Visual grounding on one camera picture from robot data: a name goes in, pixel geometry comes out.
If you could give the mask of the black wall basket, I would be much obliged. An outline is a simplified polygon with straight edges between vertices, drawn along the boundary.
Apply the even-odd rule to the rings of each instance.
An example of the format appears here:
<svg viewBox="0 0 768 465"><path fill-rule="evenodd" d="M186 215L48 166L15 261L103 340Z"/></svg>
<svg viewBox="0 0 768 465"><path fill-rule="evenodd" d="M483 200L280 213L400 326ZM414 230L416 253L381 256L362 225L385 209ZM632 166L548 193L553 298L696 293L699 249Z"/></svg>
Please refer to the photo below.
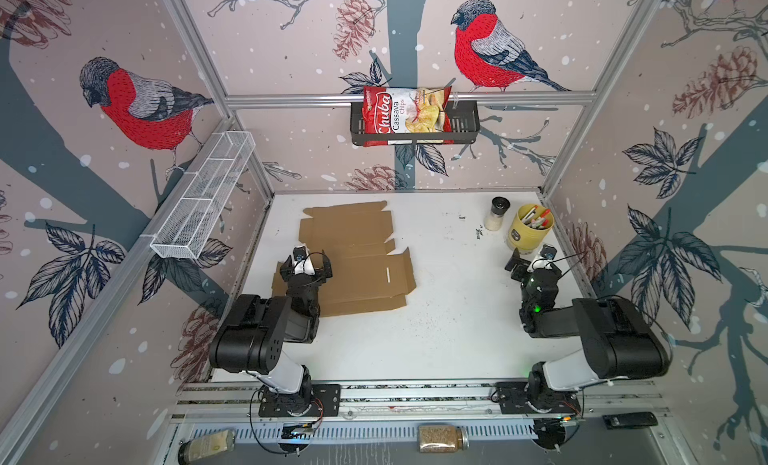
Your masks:
<svg viewBox="0 0 768 465"><path fill-rule="evenodd" d="M434 144L466 145L474 144L480 132L478 106L475 101L450 102L446 113L446 122L451 130L422 134L368 134L365 132L363 104L353 103L350 111L351 141L356 146L373 146L383 143L385 146Z"/></svg>

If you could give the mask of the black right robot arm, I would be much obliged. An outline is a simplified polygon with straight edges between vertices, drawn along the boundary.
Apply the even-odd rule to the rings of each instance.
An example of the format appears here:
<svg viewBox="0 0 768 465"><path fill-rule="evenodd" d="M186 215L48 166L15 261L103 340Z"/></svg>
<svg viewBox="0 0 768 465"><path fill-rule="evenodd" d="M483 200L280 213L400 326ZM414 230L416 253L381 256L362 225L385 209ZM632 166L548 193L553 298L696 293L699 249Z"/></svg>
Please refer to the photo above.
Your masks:
<svg viewBox="0 0 768 465"><path fill-rule="evenodd" d="M556 249L546 245L543 251L527 260L514 250L505 265L510 278L520 284L523 330L534 339L577 337L581 348L532 367L526 404L538 413L560 405L576 411L576 393L586 387L665 375L671 353L629 300L575 298L568 307L555 306L564 273L556 264Z"/></svg>

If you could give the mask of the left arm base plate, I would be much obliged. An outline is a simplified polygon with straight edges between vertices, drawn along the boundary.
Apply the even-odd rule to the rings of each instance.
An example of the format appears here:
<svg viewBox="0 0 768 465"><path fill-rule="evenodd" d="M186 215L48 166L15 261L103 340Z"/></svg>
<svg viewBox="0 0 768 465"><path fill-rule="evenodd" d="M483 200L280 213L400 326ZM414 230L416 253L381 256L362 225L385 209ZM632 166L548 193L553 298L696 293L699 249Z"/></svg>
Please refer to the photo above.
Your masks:
<svg viewBox="0 0 768 465"><path fill-rule="evenodd" d="M277 393L263 386L256 403L260 418L336 417L341 387L338 384L312 384L294 394Z"/></svg>

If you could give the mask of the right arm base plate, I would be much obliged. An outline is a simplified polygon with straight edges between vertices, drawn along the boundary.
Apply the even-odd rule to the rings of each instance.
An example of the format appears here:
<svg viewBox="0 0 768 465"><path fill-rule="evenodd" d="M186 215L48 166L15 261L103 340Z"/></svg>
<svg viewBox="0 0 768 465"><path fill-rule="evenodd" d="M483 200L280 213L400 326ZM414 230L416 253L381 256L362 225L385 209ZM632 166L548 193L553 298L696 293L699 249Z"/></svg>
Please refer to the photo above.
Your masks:
<svg viewBox="0 0 768 465"><path fill-rule="evenodd" d="M498 382L490 396L504 415L556 414L581 415L577 393L555 391L546 385L523 381Z"/></svg>

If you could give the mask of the brown grain glass jar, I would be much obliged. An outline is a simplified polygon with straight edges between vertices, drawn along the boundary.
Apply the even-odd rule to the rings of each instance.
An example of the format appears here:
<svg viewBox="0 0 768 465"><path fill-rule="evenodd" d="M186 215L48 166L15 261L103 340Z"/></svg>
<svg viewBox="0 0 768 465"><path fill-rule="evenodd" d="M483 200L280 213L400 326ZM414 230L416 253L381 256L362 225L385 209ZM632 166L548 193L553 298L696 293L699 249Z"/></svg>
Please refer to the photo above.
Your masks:
<svg viewBox="0 0 768 465"><path fill-rule="evenodd" d="M420 425L418 446L420 453L455 453L469 448L469 438L459 426Z"/></svg>

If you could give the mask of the yellow pen cup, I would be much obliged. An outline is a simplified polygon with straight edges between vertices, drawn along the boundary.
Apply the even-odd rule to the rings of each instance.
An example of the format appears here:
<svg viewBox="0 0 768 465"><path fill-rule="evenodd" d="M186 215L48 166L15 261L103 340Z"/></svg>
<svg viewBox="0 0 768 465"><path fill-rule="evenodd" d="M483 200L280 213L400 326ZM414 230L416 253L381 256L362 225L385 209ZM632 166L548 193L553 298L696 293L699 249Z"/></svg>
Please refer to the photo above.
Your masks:
<svg viewBox="0 0 768 465"><path fill-rule="evenodd" d="M533 253L554 226L552 211L543 205L526 204L513 216L506 234L506 245L521 255Z"/></svg>

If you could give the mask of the red cassava chips bag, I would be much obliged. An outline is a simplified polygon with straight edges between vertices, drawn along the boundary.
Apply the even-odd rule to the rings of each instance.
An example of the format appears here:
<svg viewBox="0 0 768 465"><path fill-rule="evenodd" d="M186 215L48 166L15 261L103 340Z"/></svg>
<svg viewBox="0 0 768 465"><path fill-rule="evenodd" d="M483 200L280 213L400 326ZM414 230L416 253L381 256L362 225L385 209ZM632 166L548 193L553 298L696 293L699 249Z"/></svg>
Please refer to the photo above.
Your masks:
<svg viewBox="0 0 768 465"><path fill-rule="evenodd" d="M367 135L452 133L446 114L451 87L363 88L363 125Z"/></svg>

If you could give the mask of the brown cardboard box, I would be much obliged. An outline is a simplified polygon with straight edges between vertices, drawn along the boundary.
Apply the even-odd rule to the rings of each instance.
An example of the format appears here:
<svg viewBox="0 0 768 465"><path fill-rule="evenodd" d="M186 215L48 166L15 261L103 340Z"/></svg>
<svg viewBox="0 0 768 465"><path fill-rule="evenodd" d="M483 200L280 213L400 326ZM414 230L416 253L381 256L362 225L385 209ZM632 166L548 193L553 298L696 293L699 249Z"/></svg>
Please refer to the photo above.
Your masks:
<svg viewBox="0 0 768 465"><path fill-rule="evenodd" d="M303 210L298 242L313 254L308 268L327 258L332 277L308 281L319 292L320 315L384 312L406 306L416 288L410 251L396 254L392 212L385 201Z"/></svg>

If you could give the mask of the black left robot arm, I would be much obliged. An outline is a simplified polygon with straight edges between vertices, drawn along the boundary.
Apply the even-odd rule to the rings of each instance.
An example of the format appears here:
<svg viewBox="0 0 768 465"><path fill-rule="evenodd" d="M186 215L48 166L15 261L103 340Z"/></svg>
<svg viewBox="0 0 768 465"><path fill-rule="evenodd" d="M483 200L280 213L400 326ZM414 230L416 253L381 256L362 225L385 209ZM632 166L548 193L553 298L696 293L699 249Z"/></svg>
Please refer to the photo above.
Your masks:
<svg viewBox="0 0 768 465"><path fill-rule="evenodd" d="M283 346L314 341L321 316L319 288L332 276L331 260L324 252L294 248L278 269L286 290L269 298L240 295L212 339L210 366L260 382L262 412L324 415L323 398L313 389L308 367L288 357Z"/></svg>

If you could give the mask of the black remote device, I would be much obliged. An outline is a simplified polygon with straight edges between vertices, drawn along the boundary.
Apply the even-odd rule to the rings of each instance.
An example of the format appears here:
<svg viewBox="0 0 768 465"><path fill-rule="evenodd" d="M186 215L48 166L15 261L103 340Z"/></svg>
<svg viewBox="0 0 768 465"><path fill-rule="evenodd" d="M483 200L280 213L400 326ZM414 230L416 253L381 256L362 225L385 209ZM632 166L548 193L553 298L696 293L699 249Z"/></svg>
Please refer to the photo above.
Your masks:
<svg viewBox="0 0 768 465"><path fill-rule="evenodd" d="M657 417L648 411L603 415L602 419L608 430L642 429L658 425Z"/></svg>

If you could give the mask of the black lid spice shaker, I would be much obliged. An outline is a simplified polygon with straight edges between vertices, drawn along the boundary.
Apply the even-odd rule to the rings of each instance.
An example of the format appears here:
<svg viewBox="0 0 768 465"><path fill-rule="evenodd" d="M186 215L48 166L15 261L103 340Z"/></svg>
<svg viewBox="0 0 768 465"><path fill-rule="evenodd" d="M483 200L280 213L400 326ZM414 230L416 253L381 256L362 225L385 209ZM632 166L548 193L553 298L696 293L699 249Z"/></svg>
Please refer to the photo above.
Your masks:
<svg viewBox="0 0 768 465"><path fill-rule="evenodd" d="M511 204L504 197L494 197L491 200L490 210L484 220L484 228L487 231L495 232L501 229L504 221L504 215L509 210Z"/></svg>

